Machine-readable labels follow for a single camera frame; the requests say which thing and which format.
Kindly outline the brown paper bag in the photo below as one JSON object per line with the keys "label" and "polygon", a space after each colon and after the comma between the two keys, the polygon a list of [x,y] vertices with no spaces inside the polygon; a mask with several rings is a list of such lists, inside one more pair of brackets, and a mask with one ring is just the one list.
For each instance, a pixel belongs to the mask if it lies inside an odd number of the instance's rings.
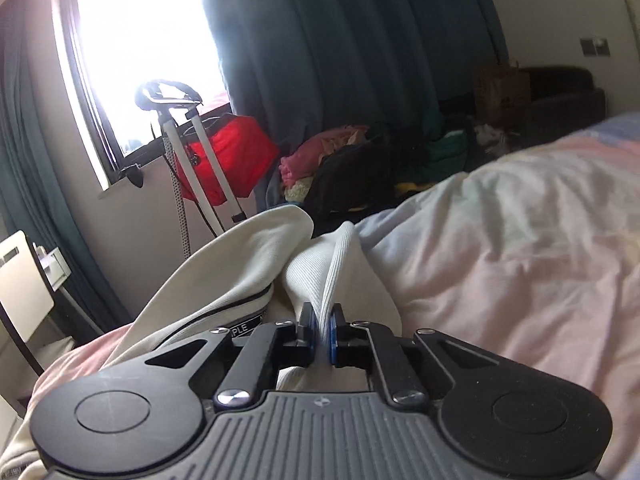
{"label": "brown paper bag", "polygon": [[514,128],[524,122],[532,102],[529,74],[506,64],[481,67],[474,73],[476,117],[485,124]]}

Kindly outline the black clothes pile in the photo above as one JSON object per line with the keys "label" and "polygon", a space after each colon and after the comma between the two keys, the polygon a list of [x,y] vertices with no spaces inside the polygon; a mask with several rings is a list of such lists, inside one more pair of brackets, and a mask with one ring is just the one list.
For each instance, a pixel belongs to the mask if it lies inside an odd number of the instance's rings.
{"label": "black clothes pile", "polygon": [[302,208],[314,222],[314,236],[345,221],[358,222],[435,183],[418,128],[375,124],[357,144],[326,156],[312,177]]}

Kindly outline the red bag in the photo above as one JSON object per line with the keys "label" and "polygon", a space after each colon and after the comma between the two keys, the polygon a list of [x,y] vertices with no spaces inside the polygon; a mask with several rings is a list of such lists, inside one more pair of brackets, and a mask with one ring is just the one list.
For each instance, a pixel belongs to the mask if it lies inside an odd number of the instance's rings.
{"label": "red bag", "polygon": [[[262,130],[257,120],[250,116],[223,114],[207,119],[203,125],[233,195],[236,198],[247,198],[278,158],[279,148]],[[190,159],[196,160],[193,169],[209,203],[214,207],[224,204],[226,196],[209,165],[194,127],[182,125],[178,128],[178,133],[186,135],[186,140],[182,141],[183,146]]]}

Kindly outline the teal window curtain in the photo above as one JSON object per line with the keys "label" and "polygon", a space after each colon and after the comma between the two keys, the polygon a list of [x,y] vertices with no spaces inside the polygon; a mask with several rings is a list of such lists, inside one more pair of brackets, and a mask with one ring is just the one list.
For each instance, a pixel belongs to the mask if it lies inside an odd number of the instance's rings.
{"label": "teal window curtain", "polygon": [[342,125],[413,126],[506,62],[492,0],[203,0],[232,110],[283,153]]}
{"label": "teal window curtain", "polygon": [[1,217],[11,232],[61,249],[72,271],[66,288],[101,330],[132,321],[91,255],[52,166],[32,88],[25,0],[1,5]]}

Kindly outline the teal window curtain left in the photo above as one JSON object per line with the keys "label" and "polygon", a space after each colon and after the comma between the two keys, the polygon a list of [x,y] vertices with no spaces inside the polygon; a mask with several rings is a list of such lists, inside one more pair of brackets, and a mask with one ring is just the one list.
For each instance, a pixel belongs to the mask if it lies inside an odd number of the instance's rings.
{"label": "teal window curtain left", "polygon": [[72,271],[66,288],[101,330],[132,321],[91,255],[52,166],[32,88],[25,0],[1,5],[1,217],[11,232],[61,249]]}

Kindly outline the wall switch plate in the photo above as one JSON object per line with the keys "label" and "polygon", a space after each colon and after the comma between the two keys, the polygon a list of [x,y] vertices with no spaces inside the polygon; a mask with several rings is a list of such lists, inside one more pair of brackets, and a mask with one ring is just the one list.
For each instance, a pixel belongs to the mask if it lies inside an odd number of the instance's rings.
{"label": "wall switch plate", "polygon": [[582,54],[585,56],[597,56],[598,58],[609,58],[611,56],[608,40],[601,37],[587,37],[580,40]]}

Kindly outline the white garment steamer stand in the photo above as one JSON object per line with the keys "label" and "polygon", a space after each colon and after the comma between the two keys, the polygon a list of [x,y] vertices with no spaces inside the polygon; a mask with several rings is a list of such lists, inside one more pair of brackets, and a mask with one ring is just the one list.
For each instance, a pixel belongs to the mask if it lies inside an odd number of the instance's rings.
{"label": "white garment steamer stand", "polygon": [[222,196],[231,210],[231,221],[238,224],[247,218],[238,198],[232,191],[224,168],[212,145],[213,133],[205,129],[198,108],[203,99],[187,84],[177,81],[154,80],[137,90],[136,103],[140,110],[157,114],[160,135],[165,148],[165,162],[171,172],[179,216],[183,255],[190,257],[191,244],[183,193],[189,191],[198,213],[214,237],[226,232],[216,207],[206,195],[202,179],[196,174],[198,162],[213,170]]}

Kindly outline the pink clothes pile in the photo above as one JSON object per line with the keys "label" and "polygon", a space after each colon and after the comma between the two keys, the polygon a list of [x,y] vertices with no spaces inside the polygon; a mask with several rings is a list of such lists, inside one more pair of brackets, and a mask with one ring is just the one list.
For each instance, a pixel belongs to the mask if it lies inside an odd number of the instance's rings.
{"label": "pink clothes pile", "polygon": [[367,126],[343,126],[318,133],[292,155],[280,159],[279,171],[285,200],[303,203],[322,160],[349,145],[366,140]]}

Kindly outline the pastel pink bed duvet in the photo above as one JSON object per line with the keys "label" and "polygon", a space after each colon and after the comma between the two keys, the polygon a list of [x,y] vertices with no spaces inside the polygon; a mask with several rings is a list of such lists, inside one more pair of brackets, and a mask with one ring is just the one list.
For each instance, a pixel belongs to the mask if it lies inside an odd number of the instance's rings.
{"label": "pastel pink bed duvet", "polygon": [[639,116],[455,174],[356,226],[401,336],[431,327],[593,391],[639,474]]}

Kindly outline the cream white zip jacket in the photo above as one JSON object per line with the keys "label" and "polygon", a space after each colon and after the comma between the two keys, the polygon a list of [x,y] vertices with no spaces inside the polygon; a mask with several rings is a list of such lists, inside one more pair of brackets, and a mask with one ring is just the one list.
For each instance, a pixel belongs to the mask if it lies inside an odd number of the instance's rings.
{"label": "cream white zip jacket", "polygon": [[263,212],[208,243],[178,267],[134,322],[64,354],[37,380],[28,406],[51,390],[218,326],[255,318],[298,318],[310,304],[318,344],[329,348],[329,319],[340,304],[349,321],[402,323],[390,293],[368,263],[350,222],[315,237],[296,206]]}

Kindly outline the white and black chair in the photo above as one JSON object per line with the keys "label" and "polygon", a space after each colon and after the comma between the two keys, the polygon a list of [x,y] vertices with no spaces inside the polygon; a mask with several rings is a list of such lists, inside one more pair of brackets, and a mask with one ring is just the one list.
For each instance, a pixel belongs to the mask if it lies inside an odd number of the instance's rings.
{"label": "white and black chair", "polygon": [[40,376],[75,341],[55,323],[54,290],[23,231],[1,242],[1,350],[8,344]]}

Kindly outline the teal window curtain right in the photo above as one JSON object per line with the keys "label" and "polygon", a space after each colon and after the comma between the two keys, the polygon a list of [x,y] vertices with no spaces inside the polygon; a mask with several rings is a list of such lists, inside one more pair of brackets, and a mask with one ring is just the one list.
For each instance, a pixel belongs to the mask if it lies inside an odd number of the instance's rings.
{"label": "teal window curtain right", "polygon": [[283,153],[342,125],[413,126],[506,62],[492,0],[203,0],[232,110]]}

